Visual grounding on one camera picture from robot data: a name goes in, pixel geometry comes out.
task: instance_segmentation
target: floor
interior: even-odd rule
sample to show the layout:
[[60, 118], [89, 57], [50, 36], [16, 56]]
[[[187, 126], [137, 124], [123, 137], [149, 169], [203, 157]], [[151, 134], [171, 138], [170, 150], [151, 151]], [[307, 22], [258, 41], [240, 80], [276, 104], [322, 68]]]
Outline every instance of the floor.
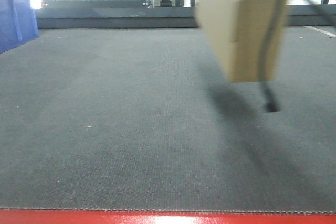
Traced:
[[199, 29], [42, 30], [0, 55], [0, 208], [334, 214], [335, 51], [286, 28], [269, 114]]

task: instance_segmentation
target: red strip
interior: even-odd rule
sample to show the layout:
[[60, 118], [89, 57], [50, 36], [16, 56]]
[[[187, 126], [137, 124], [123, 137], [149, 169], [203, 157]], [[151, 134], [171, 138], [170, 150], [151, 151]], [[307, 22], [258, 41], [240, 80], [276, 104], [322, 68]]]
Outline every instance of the red strip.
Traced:
[[0, 210], [0, 224], [335, 224], [336, 215]]

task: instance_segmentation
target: white line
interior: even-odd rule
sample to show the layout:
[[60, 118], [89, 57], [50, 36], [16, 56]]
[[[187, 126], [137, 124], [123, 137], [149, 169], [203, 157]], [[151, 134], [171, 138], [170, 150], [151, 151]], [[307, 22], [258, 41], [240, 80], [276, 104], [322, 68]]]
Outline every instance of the white line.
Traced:
[[320, 28], [316, 28], [316, 27], [313, 27], [313, 26], [303, 26], [305, 28], [308, 28], [308, 29], [311, 29], [311, 30], [314, 30], [314, 31], [318, 31], [320, 33], [323, 33], [325, 35], [328, 35], [329, 37], [332, 37], [332, 38], [336, 38], [336, 34], [333, 34], [333, 33], [330, 33], [328, 31], [325, 31], [325, 30], [322, 30]]

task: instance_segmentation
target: blue bin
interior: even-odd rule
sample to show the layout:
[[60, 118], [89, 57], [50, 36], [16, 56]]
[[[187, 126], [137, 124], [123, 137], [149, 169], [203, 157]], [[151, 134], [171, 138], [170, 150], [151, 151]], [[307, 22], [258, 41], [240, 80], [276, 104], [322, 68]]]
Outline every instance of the blue bin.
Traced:
[[38, 37], [30, 0], [0, 0], [0, 53]]

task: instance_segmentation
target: blue plastic crate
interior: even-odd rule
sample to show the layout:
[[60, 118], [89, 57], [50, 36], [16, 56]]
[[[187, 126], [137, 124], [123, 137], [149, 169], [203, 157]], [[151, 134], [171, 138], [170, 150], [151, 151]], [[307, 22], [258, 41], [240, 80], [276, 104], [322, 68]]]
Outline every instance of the blue plastic crate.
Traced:
[[0, 0], [0, 53], [38, 37], [30, 0]]

